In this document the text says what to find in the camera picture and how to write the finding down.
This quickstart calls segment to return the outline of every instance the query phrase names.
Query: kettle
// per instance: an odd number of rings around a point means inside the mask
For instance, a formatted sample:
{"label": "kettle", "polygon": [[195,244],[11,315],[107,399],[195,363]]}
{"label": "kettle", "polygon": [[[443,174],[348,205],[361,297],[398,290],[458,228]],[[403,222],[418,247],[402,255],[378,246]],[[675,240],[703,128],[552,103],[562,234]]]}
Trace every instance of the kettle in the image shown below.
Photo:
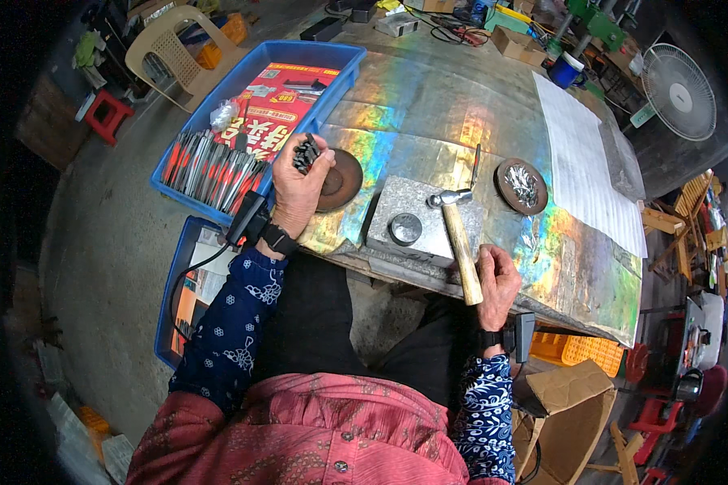
{"label": "kettle", "polygon": [[698,399],[702,387],[703,373],[699,369],[690,369],[679,378],[674,400],[693,402]]}

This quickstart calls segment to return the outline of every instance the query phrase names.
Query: white foam sheet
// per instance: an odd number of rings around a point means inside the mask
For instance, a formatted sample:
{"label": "white foam sheet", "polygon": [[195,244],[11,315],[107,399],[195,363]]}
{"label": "white foam sheet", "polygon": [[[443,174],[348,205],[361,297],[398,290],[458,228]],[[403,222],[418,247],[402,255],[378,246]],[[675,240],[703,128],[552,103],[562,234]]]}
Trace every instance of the white foam sheet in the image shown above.
{"label": "white foam sheet", "polygon": [[639,207],[609,181],[601,121],[549,79],[534,73],[534,82],[550,137],[553,203],[631,254],[648,257]]}

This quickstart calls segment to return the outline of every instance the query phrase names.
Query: hand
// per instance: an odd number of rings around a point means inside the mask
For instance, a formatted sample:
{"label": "hand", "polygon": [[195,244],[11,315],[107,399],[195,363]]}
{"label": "hand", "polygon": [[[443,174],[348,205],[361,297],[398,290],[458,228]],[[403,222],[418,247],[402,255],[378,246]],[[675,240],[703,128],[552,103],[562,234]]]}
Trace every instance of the hand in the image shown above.
{"label": "hand", "polygon": [[477,319],[483,330],[500,331],[520,290],[520,274],[504,249],[482,245],[479,252],[483,303],[477,305]]}
{"label": "hand", "polygon": [[296,133],[286,142],[283,151],[272,165],[272,183],[275,184],[275,211],[272,223],[280,226],[292,239],[300,236],[318,207],[320,188],[326,174],[334,167],[334,151],[318,135],[313,135],[320,155],[313,167],[302,175],[294,169],[294,147],[307,139],[305,133]]}

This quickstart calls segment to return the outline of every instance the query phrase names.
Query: pink shirt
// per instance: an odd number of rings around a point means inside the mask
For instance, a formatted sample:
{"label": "pink shirt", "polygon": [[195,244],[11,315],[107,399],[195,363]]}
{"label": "pink shirt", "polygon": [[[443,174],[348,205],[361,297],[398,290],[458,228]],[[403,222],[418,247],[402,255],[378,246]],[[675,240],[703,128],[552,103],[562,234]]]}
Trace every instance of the pink shirt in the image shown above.
{"label": "pink shirt", "polygon": [[254,385],[224,422],[204,397],[175,392],[146,430],[131,483],[472,483],[448,437],[449,412],[388,380],[285,374]]}

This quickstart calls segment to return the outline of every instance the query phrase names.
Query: blue plastic tray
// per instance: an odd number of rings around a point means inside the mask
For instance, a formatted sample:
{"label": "blue plastic tray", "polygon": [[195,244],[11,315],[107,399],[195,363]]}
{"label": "blue plastic tray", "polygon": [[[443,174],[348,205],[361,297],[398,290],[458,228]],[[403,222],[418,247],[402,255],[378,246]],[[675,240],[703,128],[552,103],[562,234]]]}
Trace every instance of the blue plastic tray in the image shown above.
{"label": "blue plastic tray", "polygon": [[[223,232],[219,226],[209,220],[194,216],[186,218],[186,222],[183,224],[183,230],[181,231],[181,238],[178,239],[178,247],[175,248],[175,256],[172,258],[170,274],[167,275],[165,295],[162,296],[162,306],[159,310],[157,335],[154,338],[154,353],[157,355],[159,360],[172,367],[173,370],[178,368],[178,364],[181,363],[182,356],[172,349],[173,322],[170,320],[171,316],[167,314],[167,301],[170,298],[174,298],[174,296],[170,293],[178,274],[188,268],[188,264],[192,262],[192,253],[194,252],[195,243],[199,238],[199,231],[202,228],[210,228],[212,230]],[[178,302],[174,301],[173,311],[175,311],[177,306]]]}
{"label": "blue plastic tray", "polygon": [[[356,82],[356,78],[359,77],[359,63],[365,55],[366,49],[364,47],[345,44],[308,42],[305,40],[268,40],[262,42],[243,57],[229,71],[229,74],[221,79],[221,82],[205,97],[199,107],[188,118],[181,131],[204,131],[209,129],[210,112],[218,107],[218,103],[222,99],[229,99],[239,95],[259,73],[264,71],[269,63],[280,62],[329,67],[340,71],[337,78],[326,88],[295,129],[296,133],[318,133],[320,126],[324,124],[331,110]],[[154,173],[151,174],[151,186],[165,194],[165,196],[191,207],[218,224],[224,226],[232,224],[232,216],[229,214],[215,210],[199,200],[194,200],[177,190],[165,186],[161,182],[162,169],[170,157],[171,149],[172,143],[165,150]],[[262,194],[262,196],[267,196],[271,187],[272,168],[269,168],[256,192]]]}

